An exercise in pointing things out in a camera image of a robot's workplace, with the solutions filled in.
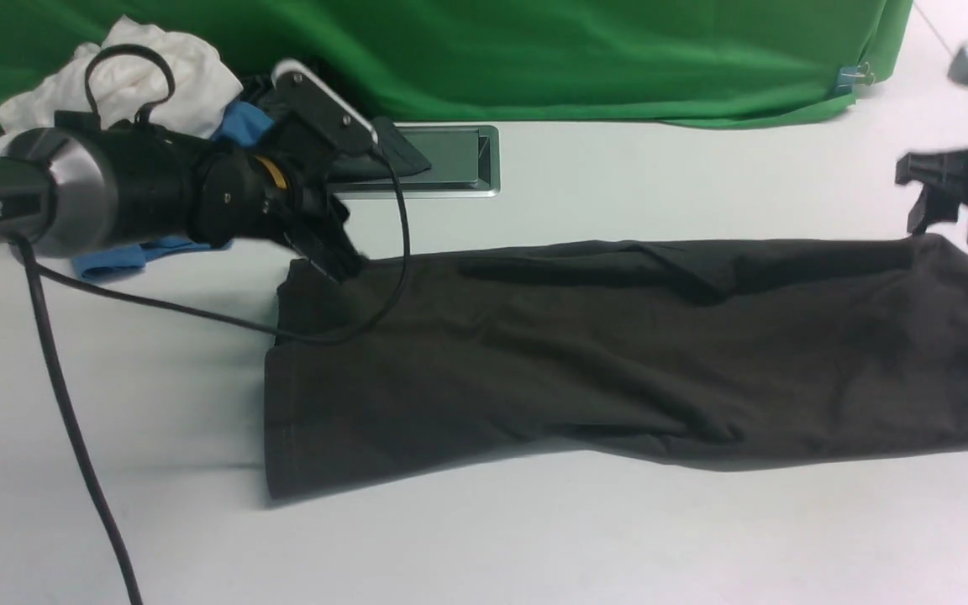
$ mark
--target white table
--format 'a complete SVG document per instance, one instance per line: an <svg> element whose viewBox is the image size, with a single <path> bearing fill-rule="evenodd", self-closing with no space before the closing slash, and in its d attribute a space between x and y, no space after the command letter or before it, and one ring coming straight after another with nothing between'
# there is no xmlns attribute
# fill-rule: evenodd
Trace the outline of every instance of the white table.
<svg viewBox="0 0 968 605"><path fill-rule="evenodd" d="M411 203L415 251L900 237L918 191L892 185L895 159L968 145L968 91L944 79L950 56L914 15L896 75L822 125L503 125L501 195ZM396 255L393 204L353 211L354 241ZM239 242L158 261L120 287L273 321L288 261ZM47 291L77 414L150 604L968 602L968 453L718 474L575 452L271 509L266 337ZM4 248L1 602L124 602Z"/></svg>

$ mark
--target green cloth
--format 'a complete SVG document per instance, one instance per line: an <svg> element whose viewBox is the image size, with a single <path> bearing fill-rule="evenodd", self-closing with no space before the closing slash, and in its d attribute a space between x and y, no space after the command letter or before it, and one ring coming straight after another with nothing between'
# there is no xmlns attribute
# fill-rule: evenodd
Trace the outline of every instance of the green cloth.
<svg viewBox="0 0 968 605"><path fill-rule="evenodd" d="M0 0L0 103L120 15L242 73L320 56L406 120L817 122L841 66L891 75L911 0Z"/></svg>

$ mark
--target black cable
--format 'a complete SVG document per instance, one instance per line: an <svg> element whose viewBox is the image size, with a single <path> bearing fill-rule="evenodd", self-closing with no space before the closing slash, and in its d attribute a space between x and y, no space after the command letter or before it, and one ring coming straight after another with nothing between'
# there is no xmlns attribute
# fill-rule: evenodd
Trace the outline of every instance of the black cable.
<svg viewBox="0 0 968 605"><path fill-rule="evenodd" d="M192 315L195 318L205 318L205 320L235 325L238 327L243 327L243 329L252 329L254 332L271 334L271 336L277 336L287 340L296 340L304 345L315 345L315 347L341 345L343 342L353 340L361 334L368 332L368 330L373 329L373 327L376 327L377 324L383 321L383 318L387 317L387 315L391 313L391 310L395 308L396 303L398 303L398 299L402 296L402 292L406 290L406 282L408 280L408 265L410 265L410 222L408 222L408 214L406 210L406 195L404 195L404 192L402 191L402 182L398 177L398 172L396 172L395 167L392 166L391 161L388 160L387 157L379 150L373 150L372 157L376 158L376 160L380 161L384 166L387 166L387 171L391 173L391 180L393 185L395 185L395 198L398 200L398 217L401 222L402 230L402 269L399 273L398 283L395 286L395 290L393 290L391 297L387 299L387 303L384 303L384 306L381 307L376 314L372 315L369 320L354 326L353 329L346 330L346 332L342 334L333 334L333 336L308 336L308 334L288 332L288 330L285 329L277 329L276 327L242 320L242 318L232 318L229 315L211 313L211 311L203 311L201 309L195 309L185 305L176 305L176 303L166 302L166 300L147 298L145 296L137 296L134 294L124 294L124 292L115 292L113 290L108 290L105 287L93 286L91 283L85 283L80 280L69 278L68 276L61 275L61 273L52 271L51 269L42 265L37 265L39 274L41 276L45 276L45 278L49 280L61 284L62 286L72 287L74 290L88 292L88 294L95 294L97 296L103 296L104 298L122 300L124 303L133 303L134 305L152 307L154 309L164 309L166 311L174 311L174 313L184 313L186 315Z"/></svg>
<svg viewBox="0 0 968 605"><path fill-rule="evenodd" d="M383 318L387 317L391 310L395 308L402 292L406 290L408 280L408 264L410 264L410 222L408 222L408 212L406 210L406 194L402 191L402 183L398 177L395 167L391 161L381 152L379 148L372 151L372 157L387 166L387 171L391 173L393 187L395 187L395 198L398 200L398 217L401 222L402 230L402 269L398 276L398 283L393 290L387 303L381 307L376 314L372 315L368 321L354 326L342 334L334 336L307 336L288 332L288 330L277 329L276 327L257 324L241 318L231 318L228 315L210 313L193 307L176 305L173 302L145 298L123 292L107 290L107 288L92 286L76 279L68 278L57 271L51 271L38 263L35 259L35 252L27 239L16 236L11 241L17 246L22 262L24 263L24 275L28 279L28 291L32 298L32 313L35 315L35 326L39 332L39 347L43 349L43 360L47 366L47 376L50 378L50 386L55 392L55 399L58 402L58 409L62 414L62 423L66 426L66 436L69 437L70 445L73 448L73 455L76 456L77 466L81 468L81 476L84 478L85 487L88 494L92 497L92 504L96 507L100 521L103 521L103 528L107 531L108 539L111 540L111 548L114 550L115 559L118 560L118 567L122 570L122 579L126 583L126 593L129 595L130 605L143 605L141 592L137 583L137 575L134 574L134 566L129 559L129 551L126 550L126 543L122 540L122 533L118 531L118 524L114 521L111 508L107 505L107 498L103 496L103 489L99 486L99 479L96 478L95 468L92 468L92 459L88 456L88 448L84 445L84 438L81 436L81 426L77 424L76 413L73 411L73 403L70 401L70 394L66 388L66 377L62 375L62 364L58 360L58 349L55 347L55 337L50 329L50 315L47 313L47 302L43 295L43 283L41 277L50 279L62 284L62 286L72 287L82 292L89 292L106 298L123 300L125 303L135 303L156 309L165 309L193 315L197 318L205 318L220 323L226 323L245 329L253 329L256 332L273 334L290 340L303 342L306 345L341 345L347 340L352 340L376 327Z"/></svg>
<svg viewBox="0 0 968 605"><path fill-rule="evenodd" d="M35 328L39 332L39 347L43 349L43 361L47 365L47 376L50 387L55 392L58 410L62 414L62 423L66 426L66 436L73 447L73 455L77 458L77 466L81 468L84 485L88 487L88 495L92 497L92 504L96 505L99 520L103 521L103 528L107 530L107 537L111 540L115 559L122 570L122 579L126 582L126 593L129 595L130 605L142 605L141 591L137 586L137 575L129 560L126 543L122 540L122 533L118 531L118 524L114 522L111 508L107 505L107 498L103 497L96 471L92 468L92 459L88 456L88 448L81 437L81 426L77 424L77 416L73 413L73 403L66 388L66 377L62 375L62 364L58 361L58 349L55 348L55 336L50 330L50 317L47 315L47 302L43 298L43 283L39 280L39 264L35 261L32 245L23 237L13 238L20 257L24 263L24 276L28 278L28 292L32 298L32 313L35 315Z"/></svg>

